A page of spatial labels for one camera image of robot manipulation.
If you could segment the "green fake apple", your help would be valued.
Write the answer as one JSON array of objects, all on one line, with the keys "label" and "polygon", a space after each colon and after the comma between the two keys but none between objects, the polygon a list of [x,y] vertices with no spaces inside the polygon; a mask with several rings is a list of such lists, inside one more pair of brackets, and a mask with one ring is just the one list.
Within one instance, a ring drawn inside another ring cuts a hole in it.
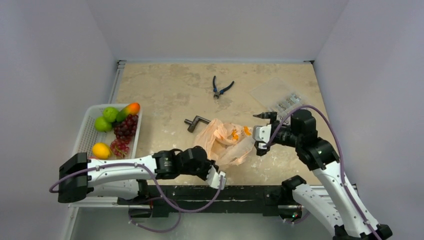
[{"label": "green fake apple", "polygon": [[113,126],[104,116],[100,116],[95,119],[94,128],[98,132],[109,132],[113,129]]}]

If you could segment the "white plastic perforated basket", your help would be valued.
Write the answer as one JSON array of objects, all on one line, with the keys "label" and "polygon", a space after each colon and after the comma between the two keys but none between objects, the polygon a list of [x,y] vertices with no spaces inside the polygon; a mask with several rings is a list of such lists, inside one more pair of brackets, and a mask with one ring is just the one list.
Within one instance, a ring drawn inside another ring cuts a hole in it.
[{"label": "white plastic perforated basket", "polygon": [[[122,110],[126,107],[126,103],[114,103],[114,104],[99,104],[89,107],[84,115],[81,127],[79,129],[72,154],[76,153],[87,153],[88,157],[92,157],[92,147],[96,143],[105,143],[110,145],[116,136],[113,131],[99,132],[95,129],[95,120],[103,115],[103,111],[107,107],[114,107],[117,110]],[[124,157],[125,159],[134,159],[136,157],[137,145],[139,141],[139,135],[141,130],[141,122],[143,116],[143,110],[140,109],[138,112],[137,129],[135,136],[131,138],[128,144],[128,153]]]}]

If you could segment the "clear plastic screw box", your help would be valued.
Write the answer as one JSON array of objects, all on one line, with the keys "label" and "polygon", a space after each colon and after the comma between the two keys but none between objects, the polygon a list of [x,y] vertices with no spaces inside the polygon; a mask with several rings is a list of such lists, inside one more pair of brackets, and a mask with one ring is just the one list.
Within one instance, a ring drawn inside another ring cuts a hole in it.
[{"label": "clear plastic screw box", "polygon": [[277,112],[277,117],[281,120],[293,109],[307,104],[307,99],[302,94],[278,77],[254,88],[250,95],[268,112]]}]

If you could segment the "translucent orange plastic bag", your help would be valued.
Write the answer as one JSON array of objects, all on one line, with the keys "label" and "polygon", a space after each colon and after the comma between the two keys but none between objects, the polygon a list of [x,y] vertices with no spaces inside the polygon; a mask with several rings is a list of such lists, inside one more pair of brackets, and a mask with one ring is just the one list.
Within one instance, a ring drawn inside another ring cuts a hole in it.
[{"label": "translucent orange plastic bag", "polygon": [[251,127],[215,118],[194,138],[193,145],[202,147],[207,157],[224,169],[244,163],[254,142]]}]

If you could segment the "light red fake grape bunch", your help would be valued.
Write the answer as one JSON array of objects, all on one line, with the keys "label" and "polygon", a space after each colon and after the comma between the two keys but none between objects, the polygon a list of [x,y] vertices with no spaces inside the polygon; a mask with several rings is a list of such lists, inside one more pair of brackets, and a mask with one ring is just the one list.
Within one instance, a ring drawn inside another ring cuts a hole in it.
[{"label": "light red fake grape bunch", "polygon": [[127,139],[115,139],[111,142],[109,148],[115,157],[124,159],[128,157],[130,153],[129,143],[130,141]]}]

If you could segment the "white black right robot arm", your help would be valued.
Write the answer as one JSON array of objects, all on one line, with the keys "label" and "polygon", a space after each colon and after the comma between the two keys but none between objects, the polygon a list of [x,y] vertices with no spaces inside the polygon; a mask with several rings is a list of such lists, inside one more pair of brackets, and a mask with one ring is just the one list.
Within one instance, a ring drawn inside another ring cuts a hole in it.
[{"label": "white black right robot arm", "polygon": [[262,112],[257,118],[268,119],[255,126],[252,137],[258,156],[268,153],[272,145],[293,147],[297,157],[317,177],[332,203],[314,192],[299,175],[281,183],[280,196],[288,204],[305,207],[328,230],[334,240],[387,240],[391,228],[365,207],[344,172],[342,155],[330,142],[318,136],[317,121],[312,113],[299,107],[288,114],[289,124],[277,119],[277,112]]}]

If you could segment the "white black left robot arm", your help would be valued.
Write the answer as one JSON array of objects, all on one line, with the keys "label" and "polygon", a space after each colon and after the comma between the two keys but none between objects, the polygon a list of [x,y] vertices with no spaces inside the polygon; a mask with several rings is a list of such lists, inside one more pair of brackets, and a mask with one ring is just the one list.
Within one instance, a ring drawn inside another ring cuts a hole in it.
[{"label": "white black left robot arm", "polygon": [[59,167],[59,180],[49,192],[56,193],[62,204],[86,197],[117,197],[142,205],[149,191],[139,181],[173,180],[181,175],[198,177],[216,190],[223,190],[227,181],[226,173],[200,146],[123,160],[89,158],[86,152],[78,152]]}]

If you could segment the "dark red fake grape bunch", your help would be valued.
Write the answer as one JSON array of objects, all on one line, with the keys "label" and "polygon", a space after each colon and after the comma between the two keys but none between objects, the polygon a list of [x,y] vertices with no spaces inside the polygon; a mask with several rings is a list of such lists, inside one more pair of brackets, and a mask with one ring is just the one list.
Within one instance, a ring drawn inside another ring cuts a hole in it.
[{"label": "dark red fake grape bunch", "polygon": [[129,114],[122,122],[113,127],[113,132],[117,139],[129,139],[134,137],[137,131],[138,115]]}]

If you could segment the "yellow fake lemon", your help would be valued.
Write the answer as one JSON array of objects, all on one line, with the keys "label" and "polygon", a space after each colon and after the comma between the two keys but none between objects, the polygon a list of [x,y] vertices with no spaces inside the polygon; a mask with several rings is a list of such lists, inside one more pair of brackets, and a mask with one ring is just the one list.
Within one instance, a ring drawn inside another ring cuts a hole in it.
[{"label": "yellow fake lemon", "polygon": [[107,160],[112,156],[112,151],[109,145],[103,142],[95,143],[91,151],[92,151],[92,155],[99,160]]}]

